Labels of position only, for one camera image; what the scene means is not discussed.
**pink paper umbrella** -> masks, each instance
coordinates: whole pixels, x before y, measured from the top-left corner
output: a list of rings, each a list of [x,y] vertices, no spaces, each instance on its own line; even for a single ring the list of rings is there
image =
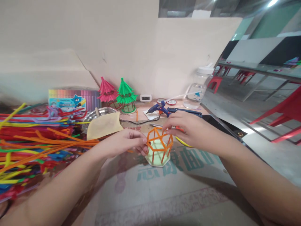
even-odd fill
[[[115,87],[106,81],[103,77],[101,77],[101,85],[100,85],[100,96],[98,99],[102,102],[109,102],[116,99],[118,96],[118,92],[115,90]]]

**finger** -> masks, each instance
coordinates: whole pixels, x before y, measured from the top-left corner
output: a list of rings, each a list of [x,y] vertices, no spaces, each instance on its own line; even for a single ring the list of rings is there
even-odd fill
[[[146,138],[134,138],[134,139],[129,139],[127,142],[128,148],[131,147],[137,147],[137,146],[142,146],[147,142]]]
[[[185,130],[185,124],[182,118],[169,118],[166,123],[162,126],[162,130],[166,130],[167,128],[171,128],[172,126],[178,126]]]
[[[166,133],[169,134],[169,135],[173,135],[173,136],[176,136],[176,137],[180,138],[185,143],[188,140],[188,136],[185,133],[178,130],[178,129],[170,129],[170,130],[167,130]]]
[[[141,149],[140,154],[141,154],[142,156],[147,156],[148,153],[146,153],[146,152],[144,151],[144,149],[143,149],[141,146],[139,146],[139,148]]]
[[[136,147],[133,147],[132,150],[137,153],[138,155],[141,155],[140,150],[138,150]]]
[[[141,146],[141,148],[142,148],[143,152],[145,153],[145,155],[147,155],[149,152],[147,145],[144,144],[143,146]]]
[[[184,111],[178,110],[175,113],[170,114],[168,118],[181,118],[183,117],[183,114],[185,115]]]
[[[139,137],[147,139],[146,136],[143,133],[141,133],[137,130],[131,130],[130,131],[130,139],[139,138]]]

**digital clock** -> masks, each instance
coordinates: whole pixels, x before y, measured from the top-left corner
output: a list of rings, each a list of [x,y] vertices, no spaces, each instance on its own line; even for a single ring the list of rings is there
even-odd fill
[[[141,94],[140,95],[141,102],[151,102],[151,95],[149,94]]]

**plastic bottle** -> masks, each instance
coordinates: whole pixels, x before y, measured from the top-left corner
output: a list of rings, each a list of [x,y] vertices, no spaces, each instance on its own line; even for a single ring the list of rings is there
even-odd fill
[[[197,73],[194,76],[193,83],[190,85],[187,93],[193,93],[186,95],[183,105],[189,109],[197,109],[202,102],[205,95],[207,85],[213,78],[214,68],[212,67],[199,67]]]

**left hand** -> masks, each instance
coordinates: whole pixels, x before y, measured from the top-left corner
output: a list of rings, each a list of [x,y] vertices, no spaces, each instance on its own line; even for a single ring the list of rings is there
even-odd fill
[[[146,146],[147,138],[139,131],[131,129],[123,129],[114,135],[101,141],[93,149],[101,151],[106,158],[112,158],[128,149],[146,156],[148,147]]]

